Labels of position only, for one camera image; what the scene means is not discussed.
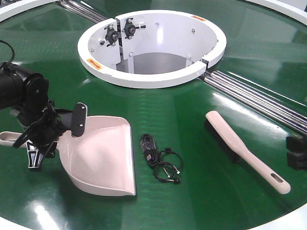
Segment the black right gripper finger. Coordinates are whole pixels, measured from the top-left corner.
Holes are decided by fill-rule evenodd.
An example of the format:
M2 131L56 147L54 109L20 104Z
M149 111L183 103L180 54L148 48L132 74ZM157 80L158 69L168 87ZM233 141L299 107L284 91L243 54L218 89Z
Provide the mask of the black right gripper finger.
M307 170L307 137L287 137L287 165L297 171Z

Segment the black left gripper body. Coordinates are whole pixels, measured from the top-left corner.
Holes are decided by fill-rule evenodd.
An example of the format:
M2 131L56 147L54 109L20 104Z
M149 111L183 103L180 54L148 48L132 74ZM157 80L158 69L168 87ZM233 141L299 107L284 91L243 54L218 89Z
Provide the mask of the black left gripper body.
M54 101L49 100L42 116L24 130L13 147L17 149L29 140L44 157L54 157L55 142L65 131L70 130L72 114L72 110L54 108Z

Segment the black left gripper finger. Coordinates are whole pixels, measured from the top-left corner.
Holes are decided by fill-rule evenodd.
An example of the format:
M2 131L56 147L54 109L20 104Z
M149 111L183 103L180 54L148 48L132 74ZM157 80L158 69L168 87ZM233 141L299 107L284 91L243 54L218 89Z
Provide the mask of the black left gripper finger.
M87 106L77 103L71 117L71 136L80 137L84 134L87 118Z
M31 141L26 143L28 155L28 169L32 172L40 172L42 170L42 162L44 154Z

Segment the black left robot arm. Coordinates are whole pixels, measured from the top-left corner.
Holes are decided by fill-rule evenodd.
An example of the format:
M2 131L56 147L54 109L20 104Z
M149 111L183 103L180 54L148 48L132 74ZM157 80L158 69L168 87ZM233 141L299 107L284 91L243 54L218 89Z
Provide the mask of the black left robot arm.
M45 158L53 158L57 141L66 131L80 137L85 131L87 106L77 103L73 110L56 109L48 98L49 82L41 74L17 64L4 62L0 67L0 107L10 108L23 133L4 131L0 143L25 147L28 168L40 171Z

